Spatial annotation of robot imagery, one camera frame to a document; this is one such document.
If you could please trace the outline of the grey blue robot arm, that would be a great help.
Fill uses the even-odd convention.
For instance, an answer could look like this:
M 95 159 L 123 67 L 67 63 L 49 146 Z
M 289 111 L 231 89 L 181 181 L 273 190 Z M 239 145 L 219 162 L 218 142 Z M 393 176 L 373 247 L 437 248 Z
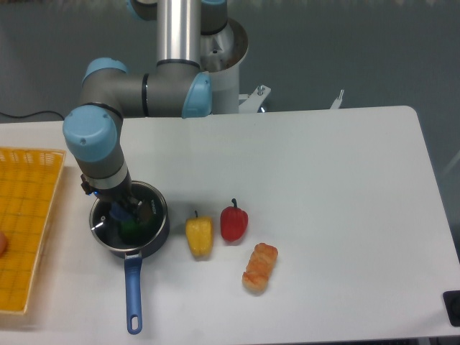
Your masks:
M 69 151 L 82 171 L 82 188 L 112 205 L 116 219 L 140 219 L 146 202 L 132 195 L 121 149 L 127 116 L 197 118 L 211 113 L 211 79 L 201 65 L 201 38 L 227 26 L 226 1 L 128 1 L 130 12 L 157 23 L 155 73 L 131 75 L 102 57 L 82 81 L 80 105 L 63 122 Z

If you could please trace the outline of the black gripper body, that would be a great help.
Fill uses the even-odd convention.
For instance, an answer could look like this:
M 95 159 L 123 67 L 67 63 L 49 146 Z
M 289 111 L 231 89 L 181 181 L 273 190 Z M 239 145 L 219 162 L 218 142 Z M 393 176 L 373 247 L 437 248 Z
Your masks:
M 97 188 L 89 183 L 89 179 L 84 174 L 80 178 L 82 180 L 81 187 L 85 194 L 94 194 L 102 202 L 126 203 L 129 197 L 132 196 L 132 179 L 129 173 L 126 174 L 120 184 L 117 184 L 113 188 Z

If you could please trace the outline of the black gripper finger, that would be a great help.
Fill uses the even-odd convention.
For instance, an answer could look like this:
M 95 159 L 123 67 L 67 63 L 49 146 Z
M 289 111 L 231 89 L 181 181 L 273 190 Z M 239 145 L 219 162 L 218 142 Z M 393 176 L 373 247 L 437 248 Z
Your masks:
M 140 200 L 137 204 L 135 215 L 138 223 L 149 223 L 159 220 L 155 202 L 152 199 Z
M 137 221 L 137 205 L 128 203 L 128 204 L 118 204 L 118 220 L 120 221 Z

